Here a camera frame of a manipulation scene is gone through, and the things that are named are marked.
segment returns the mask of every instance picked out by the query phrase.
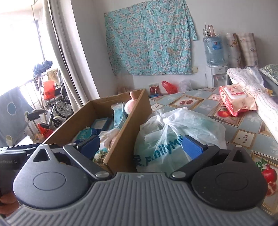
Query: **turquoise floral curtain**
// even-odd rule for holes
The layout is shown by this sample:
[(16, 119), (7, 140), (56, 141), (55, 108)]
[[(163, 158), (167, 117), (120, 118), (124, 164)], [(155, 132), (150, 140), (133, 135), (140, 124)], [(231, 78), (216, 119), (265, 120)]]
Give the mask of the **turquoise floral curtain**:
[(184, 0), (153, 0), (105, 13), (114, 74), (191, 74), (191, 41), (197, 40)]

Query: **bottle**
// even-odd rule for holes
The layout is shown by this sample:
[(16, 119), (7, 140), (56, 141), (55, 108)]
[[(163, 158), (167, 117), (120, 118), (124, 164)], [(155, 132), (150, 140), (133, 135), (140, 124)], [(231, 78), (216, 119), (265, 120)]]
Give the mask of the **bottle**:
[(215, 33), (214, 33), (214, 30), (213, 30), (213, 26), (210, 24), (210, 25), (208, 26), (208, 28), (209, 28), (210, 36), (211, 36), (211, 37), (214, 37), (214, 36), (215, 36)]
[(224, 52), (219, 36), (204, 37), (205, 52), (207, 63), (210, 66), (224, 65)]

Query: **metal screw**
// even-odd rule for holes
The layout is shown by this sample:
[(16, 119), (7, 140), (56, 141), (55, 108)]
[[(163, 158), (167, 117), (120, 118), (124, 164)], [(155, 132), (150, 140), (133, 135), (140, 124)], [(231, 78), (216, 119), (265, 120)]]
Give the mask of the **metal screw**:
[(110, 173), (108, 173), (106, 171), (99, 171), (96, 173), (96, 177), (98, 177), (98, 178), (106, 178), (109, 176), (110, 176)]
[(176, 171), (172, 173), (172, 177), (174, 178), (184, 178), (186, 176), (185, 172), (182, 171)]

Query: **folded cardboard panel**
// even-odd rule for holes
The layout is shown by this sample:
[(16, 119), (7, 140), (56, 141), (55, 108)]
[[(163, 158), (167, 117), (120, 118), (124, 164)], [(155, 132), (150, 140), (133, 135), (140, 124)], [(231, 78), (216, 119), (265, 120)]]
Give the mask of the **folded cardboard panel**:
[[(152, 113), (147, 91), (136, 90), (137, 103), (120, 130), (113, 146), (105, 157), (102, 166), (115, 172), (136, 172), (133, 164), (133, 148), (140, 129)], [(127, 102), (131, 97), (128, 93), (89, 101), (64, 122), (49, 138), (46, 144), (56, 143), (64, 146), (71, 142), (73, 137), (86, 126), (91, 126), (96, 119), (110, 117), (113, 114), (111, 105)]]

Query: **green pillow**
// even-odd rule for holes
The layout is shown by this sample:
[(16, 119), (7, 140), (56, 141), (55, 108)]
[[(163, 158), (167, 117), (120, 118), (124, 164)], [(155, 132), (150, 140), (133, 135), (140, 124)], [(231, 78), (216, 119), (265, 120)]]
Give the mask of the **green pillow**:
[(261, 71), (278, 85), (278, 64), (266, 65)]

